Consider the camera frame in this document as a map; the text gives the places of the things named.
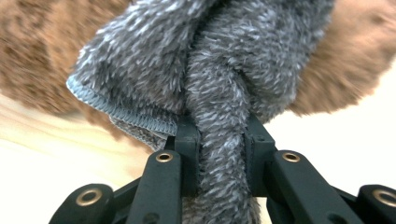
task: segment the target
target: gray plush fabric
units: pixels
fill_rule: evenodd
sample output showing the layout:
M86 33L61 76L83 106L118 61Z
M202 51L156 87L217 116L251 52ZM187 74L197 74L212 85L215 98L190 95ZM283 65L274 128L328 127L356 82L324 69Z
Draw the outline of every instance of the gray plush fabric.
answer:
M146 0L80 53L67 85L125 132L162 149L191 112L202 133L200 184L184 223L260 223L242 133L293 101L332 0Z

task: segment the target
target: fuzzy gray cloth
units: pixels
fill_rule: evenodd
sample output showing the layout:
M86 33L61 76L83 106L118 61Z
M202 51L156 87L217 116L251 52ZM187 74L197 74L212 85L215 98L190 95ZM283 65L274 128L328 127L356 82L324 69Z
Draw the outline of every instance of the fuzzy gray cloth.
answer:
M260 223L242 133L296 95L332 0L146 0L80 52L67 86L154 150L189 111L202 133L200 184L184 223Z

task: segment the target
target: wooden table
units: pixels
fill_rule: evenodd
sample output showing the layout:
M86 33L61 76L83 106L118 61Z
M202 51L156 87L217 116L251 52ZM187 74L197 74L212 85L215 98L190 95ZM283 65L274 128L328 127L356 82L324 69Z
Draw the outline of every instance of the wooden table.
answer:
M395 86L396 68L359 106L303 118L285 113L265 127L278 149L303 153L340 189L396 189ZM47 115L0 95L0 223L48 223L74 189L118 189L141 176L148 155L146 146L116 141L78 113Z

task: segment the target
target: metal ring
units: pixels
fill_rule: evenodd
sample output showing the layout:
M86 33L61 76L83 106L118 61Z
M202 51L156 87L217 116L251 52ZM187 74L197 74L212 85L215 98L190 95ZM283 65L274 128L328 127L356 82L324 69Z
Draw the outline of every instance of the metal ring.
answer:
M93 198L91 198L89 200L84 199L85 196L87 196L88 194L91 194L91 193L94 194ZM76 204L78 204L79 206L91 205L91 204L99 201L99 199L102 198L102 195L103 195L103 193L99 189L86 189L78 195L78 197L76 198Z
M172 154L169 153L161 153L155 158L158 162L169 162L173 159Z
M297 155L294 154L294 153L290 153L290 152L285 152L285 153L283 153L282 158L283 158L285 161L291 161L291 162L298 162L298 161L300 161L300 157L299 157L299 156L297 156Z
M392 198L392 199L394 199L396 201L396 194L394 194L392 192L389 192L389 191L386 191L386 190L383 190L383 189L376 189L376 190L373 191L373 195L381 203L384 203L384 204L386 204L388 206L391 206L391 207L396 207L396 202L392 202L392 201L390 201L390 200L388 200L388 199L383 197L383 195L387 195L387 196L389 196L390 198Z

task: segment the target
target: brown fluffy fabric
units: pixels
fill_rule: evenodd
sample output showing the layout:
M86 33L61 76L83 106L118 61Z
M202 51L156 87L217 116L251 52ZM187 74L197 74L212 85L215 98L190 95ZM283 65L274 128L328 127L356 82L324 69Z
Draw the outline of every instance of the brown fluffy fabric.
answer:
M78 109L90 122L122 135L64 83L79 49L130 1L0 0L1 92L45 112ZM372 93L396 52L395 8L396 0L337 0L290 110L332 112Z

